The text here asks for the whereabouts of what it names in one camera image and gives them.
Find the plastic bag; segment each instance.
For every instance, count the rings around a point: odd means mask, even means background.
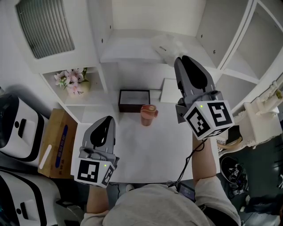
[[[152,38],[151,43],[154,50],[171,67],[174,67],[176,58],[182,57],[187,52],[183,43],[170,34],[155,36]]]

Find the white wall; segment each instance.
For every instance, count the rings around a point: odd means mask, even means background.
[[[60,108],[55,96],[40,75],[33,74],[19,52],[5,15],[4,1],[0,0],[0,86],[13,91],[30,107],[45,117],[53,108]]]

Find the gray shirt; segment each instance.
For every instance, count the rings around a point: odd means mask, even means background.
[[[146,185],[123,194],[110,211],[86,213],[81,226],[213,226],[198,208],[203,204],[226,213],[241,225],[217,177],[200,180],[195,199],[193,203],[166,185]]]

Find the flower pot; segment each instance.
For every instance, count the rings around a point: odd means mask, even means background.
[[[68,94],[72,98],[81,98],[85,96],[90,89],[90,82],[79,83],[77,87],[66,87]]]

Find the white cabinet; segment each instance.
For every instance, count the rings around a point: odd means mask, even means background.
[[[9,13],[18,1],[6,2]],[[161,91],[165,78],[176,78],[174,68],[151,46],[151,38],[160,34],[177,37],[187,55],[211,73],[233,113],[283,72],[281,0],[54,2],[63,5],[73,51],[33,59],[15,11],[9,16],[11,29],[22,54],[28,53],[31,69],[40,73],[59,103],[80,123],[93,123],[106,115],[119,123],[120,89]],[[53,75],[79,67],[89,67],[92,85],[87,97],[76,100],[55,86]]]

